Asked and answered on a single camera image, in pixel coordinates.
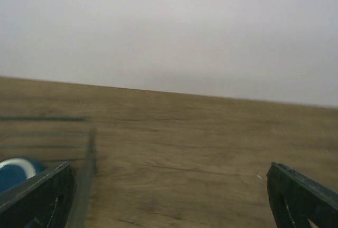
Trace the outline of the dark blue ceramic mug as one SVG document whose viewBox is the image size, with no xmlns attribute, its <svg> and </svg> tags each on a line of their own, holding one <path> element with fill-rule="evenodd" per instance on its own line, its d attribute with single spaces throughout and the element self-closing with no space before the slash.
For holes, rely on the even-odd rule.
<svg viewBox="0 0 338 228">
<path fill-rule="evenodd" d="M 1 162 L 1 193 L 48 169 L 31 157 L 14 157 Z"/>
</svg>

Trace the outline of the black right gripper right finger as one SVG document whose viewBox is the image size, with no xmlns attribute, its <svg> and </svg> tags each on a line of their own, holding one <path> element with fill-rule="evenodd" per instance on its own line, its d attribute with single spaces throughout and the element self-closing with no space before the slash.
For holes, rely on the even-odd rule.
<svg viewBox="0 0 338 228">
<path fill-rule="evenodd" d="M 272 162 L 267 193 L 277 227 L 337 227 L 337 192 Z"/>
</svg>

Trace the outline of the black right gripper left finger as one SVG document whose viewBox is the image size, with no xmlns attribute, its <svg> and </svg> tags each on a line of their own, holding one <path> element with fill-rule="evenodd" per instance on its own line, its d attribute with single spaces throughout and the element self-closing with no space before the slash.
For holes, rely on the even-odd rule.
<svg viewBox="0 0 338 228">
<path fill-rule="evenodd" d="M 69 163 L 46 169 L 1 193 L 1 227 L 65 227 L 76 190 Z"/>
</svg>

